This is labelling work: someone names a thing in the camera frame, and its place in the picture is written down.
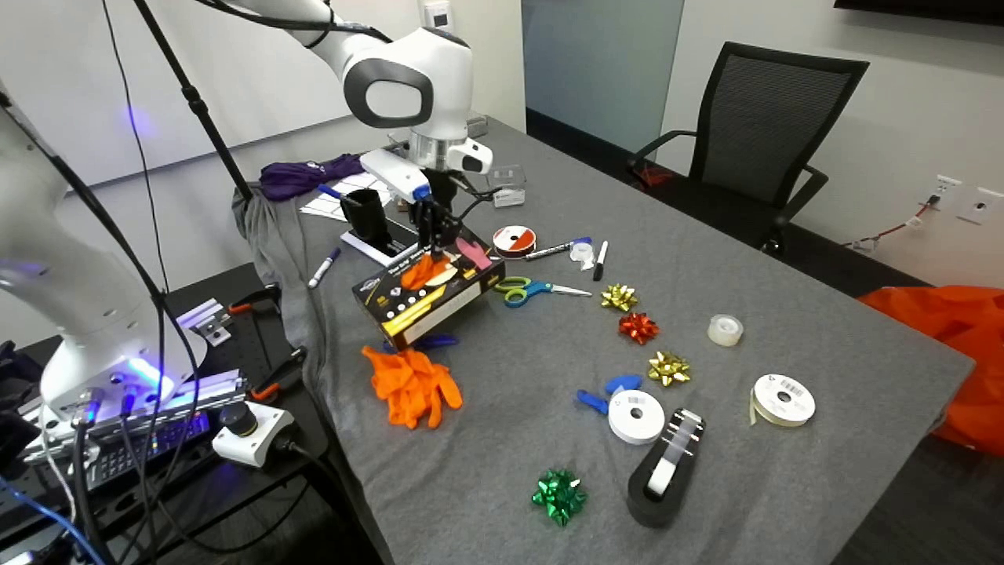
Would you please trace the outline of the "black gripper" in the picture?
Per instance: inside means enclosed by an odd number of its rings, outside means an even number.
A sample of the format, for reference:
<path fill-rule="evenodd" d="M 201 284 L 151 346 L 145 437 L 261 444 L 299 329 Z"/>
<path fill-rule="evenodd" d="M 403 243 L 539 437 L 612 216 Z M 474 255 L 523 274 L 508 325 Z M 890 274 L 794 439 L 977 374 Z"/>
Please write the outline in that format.
<path fill-rule="evenodd" d="M 430 171 L 430 195 L 407 207 L 407 216 L 422 234 L 422 257 L 440 257 L 440 243 L 446 243 L 450 255 L 465 255 L 465 233 L 455 227 L 453 202 L 463 187 L 468 187 L 468 177 L 459 171 Z"/>

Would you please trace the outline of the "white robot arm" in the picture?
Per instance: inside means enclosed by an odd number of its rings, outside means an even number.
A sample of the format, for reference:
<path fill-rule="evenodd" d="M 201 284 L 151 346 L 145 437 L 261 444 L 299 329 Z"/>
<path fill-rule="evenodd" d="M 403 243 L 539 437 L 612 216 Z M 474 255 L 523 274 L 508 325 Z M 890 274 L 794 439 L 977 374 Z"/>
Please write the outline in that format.
<path fill-rule="evenodd" d="M 435 28 L 387 39 L 350 26 L 326 0 L 201 0 L 283 28 L 341 83 L 355 120 L 411 128 L 426 149 L 468 145 L 471 46 Z M 0 279 L 59 329 L 40 369 L 40 401 L 76 417 L 137 386 L 171 394 L 195 365 L 183 329 L 117 219 L 58 158 L 14 100 L 0 115 Z"/>

